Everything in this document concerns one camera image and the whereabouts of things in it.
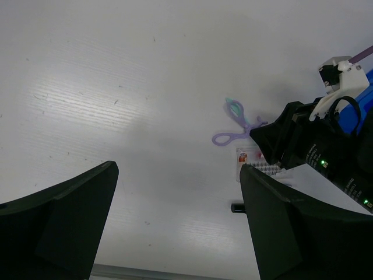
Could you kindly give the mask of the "black mascara tube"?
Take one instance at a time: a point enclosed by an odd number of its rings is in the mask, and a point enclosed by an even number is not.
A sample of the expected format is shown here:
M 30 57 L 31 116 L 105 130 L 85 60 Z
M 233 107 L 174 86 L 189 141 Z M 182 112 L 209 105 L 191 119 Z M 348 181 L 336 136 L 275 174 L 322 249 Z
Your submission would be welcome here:
M 245 205 L 242 203 L 232 203 L 231 204 L 231 212 L 236 214 L 245 214 Z

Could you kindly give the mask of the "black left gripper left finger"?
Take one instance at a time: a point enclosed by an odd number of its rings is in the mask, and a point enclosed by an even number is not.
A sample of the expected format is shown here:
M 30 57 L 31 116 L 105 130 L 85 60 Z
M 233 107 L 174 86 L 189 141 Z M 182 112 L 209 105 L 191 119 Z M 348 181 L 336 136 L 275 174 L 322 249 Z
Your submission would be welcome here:
M 1 204 L 1 279 L 89 279 L 117 186 L 106 161 Z

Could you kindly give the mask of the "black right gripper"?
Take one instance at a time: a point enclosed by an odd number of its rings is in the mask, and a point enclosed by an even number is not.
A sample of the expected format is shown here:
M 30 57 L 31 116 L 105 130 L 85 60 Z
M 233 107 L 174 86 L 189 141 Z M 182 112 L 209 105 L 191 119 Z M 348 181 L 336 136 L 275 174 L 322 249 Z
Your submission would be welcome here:
M 286 170 L 307 164 L 372 212 L 372 111 L 346 134 L 334 112 L 325 121 L 294 120 L 302 109 L 291 102 L 273 123 L 251 130 L 266 162 Z

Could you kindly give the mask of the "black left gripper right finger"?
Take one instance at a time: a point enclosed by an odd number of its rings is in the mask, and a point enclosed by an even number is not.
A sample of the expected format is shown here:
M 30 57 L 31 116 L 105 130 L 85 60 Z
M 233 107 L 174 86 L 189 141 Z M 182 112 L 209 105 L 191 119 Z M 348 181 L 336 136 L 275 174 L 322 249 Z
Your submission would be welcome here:
M 261 279 L 372 278 L 372 216 L 319 201 L 248 164 L 240 185 Z

